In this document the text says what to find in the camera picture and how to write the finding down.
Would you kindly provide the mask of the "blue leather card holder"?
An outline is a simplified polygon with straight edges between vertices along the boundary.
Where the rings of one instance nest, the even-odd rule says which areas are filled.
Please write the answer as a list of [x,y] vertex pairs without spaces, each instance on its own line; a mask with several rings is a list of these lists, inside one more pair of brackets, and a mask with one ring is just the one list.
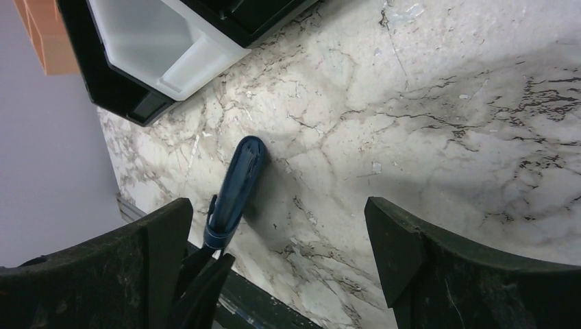
[[203,232],[205,248],[224,250],[230,244],[266,159],[266,146],[257,136],[246,136],[237,145],[221,189],[210,202]]

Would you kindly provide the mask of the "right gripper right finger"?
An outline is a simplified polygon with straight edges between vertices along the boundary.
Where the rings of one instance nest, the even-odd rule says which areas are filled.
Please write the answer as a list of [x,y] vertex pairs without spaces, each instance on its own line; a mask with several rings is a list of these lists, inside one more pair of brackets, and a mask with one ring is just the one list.
[[370,197],[365,221],[399,328],[579,328],[580,268],[503,252]]

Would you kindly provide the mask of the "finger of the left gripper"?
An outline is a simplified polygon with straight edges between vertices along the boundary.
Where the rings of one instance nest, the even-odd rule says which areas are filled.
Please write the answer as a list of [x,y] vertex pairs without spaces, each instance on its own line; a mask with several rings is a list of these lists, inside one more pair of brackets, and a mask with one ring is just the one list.
[[178,276],[167,328],[211,328],[217,303],[234,264],[231,254],[213,259],[214,250],[203,247],[185,257]]

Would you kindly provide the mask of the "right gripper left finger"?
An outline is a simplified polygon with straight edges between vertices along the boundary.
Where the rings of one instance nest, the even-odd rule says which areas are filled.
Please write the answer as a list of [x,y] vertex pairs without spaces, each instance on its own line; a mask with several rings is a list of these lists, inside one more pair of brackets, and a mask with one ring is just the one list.
[[1,269],[2,328],[164,328],[193,219],[186,198]]

